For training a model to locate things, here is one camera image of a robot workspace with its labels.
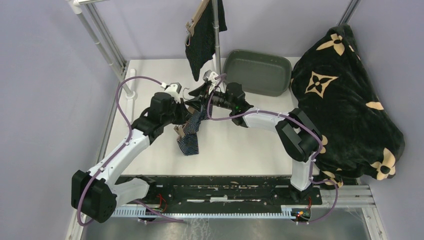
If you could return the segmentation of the blue striped underwear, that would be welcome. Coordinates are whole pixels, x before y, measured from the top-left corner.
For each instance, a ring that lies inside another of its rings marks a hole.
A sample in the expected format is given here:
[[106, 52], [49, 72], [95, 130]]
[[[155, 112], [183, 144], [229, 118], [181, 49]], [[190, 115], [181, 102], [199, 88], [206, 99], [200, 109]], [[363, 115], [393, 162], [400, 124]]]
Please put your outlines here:
[[200, 111], [193, 109], [192, 117], [189, 119], [184, 132], [186, 135], [180, 137], [178, 135], [176, 142], [184, 156], [193, 156], [199, 154], [199, 142], [197, 133], [200, 129], [202, 121], [208, 120], [207, 111], [202, 108]]

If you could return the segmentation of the black striped underwear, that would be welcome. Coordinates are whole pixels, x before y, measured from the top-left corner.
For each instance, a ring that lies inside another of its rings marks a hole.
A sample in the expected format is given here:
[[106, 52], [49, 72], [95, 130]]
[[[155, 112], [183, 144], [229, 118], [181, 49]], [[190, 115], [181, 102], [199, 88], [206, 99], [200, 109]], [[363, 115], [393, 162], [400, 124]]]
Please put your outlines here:
[[204, 10], [190, 38], [190, 45], [185, 46], [185, 55], [189, 62], [193, 79], [197, 82], [201, 68], [213, 59], [215, 54], [214, 14], [212, 1]]

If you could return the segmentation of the wooden clip hanger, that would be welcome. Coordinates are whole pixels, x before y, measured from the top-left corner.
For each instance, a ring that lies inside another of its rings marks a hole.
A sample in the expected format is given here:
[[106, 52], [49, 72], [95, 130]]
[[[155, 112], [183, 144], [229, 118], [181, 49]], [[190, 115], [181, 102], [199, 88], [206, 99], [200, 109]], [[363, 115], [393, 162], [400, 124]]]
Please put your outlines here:
[[195, 33], [195, 27], [199, 22], [206, 7], [208, 6], [209, 2], [210, 0], [202, 0], [199, 6], [197, 7], [196, 11], [194, 12], [192, 18], [185, 24], [187, 35], [184, 44], [186, 47], [190, 45], [190, 39]]

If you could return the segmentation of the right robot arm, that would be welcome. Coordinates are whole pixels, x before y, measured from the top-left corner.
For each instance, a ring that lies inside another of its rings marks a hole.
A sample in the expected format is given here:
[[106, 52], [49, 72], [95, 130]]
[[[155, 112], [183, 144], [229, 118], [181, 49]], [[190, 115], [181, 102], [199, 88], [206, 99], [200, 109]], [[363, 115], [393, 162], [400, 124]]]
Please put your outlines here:
[[220, 92], [210, 81], [189, 92], [192, 97], [186, 104], [196, 110], [211, 107], [230, 111], [229, 120], [240, 127], [255, 128], [276, 133], [286, 151], [292, 158], [291, 188], [289, 198], [301, 204], [309, 198], [312, 187], [312, 162], [323, 148], [322, 135], [317, 127], [299, 108], [289, 113], [259, 109], [246, 101], [246, 94], [239, 83], [229, 83]]

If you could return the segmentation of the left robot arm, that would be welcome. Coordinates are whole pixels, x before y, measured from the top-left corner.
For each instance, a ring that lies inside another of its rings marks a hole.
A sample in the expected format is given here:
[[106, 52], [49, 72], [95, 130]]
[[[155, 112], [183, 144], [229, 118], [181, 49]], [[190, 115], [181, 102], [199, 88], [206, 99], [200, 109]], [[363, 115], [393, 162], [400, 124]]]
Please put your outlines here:
[[142, 200], [149, 204], [156, 200], [158, 191], [142, 179], [135, 177], [124, 183], [118, 178], [130, 163], [164, 132], [168, 125], [181, 125], [191, 117], [182, 98], [157, 92], [150, 101], [146, 115], [141, 115], [130, 126], [128, 135], [103, 160], [87, 171], [78, 170], [71, 179], [71, 206], [92, 221], [104, 223], [117, 207]]

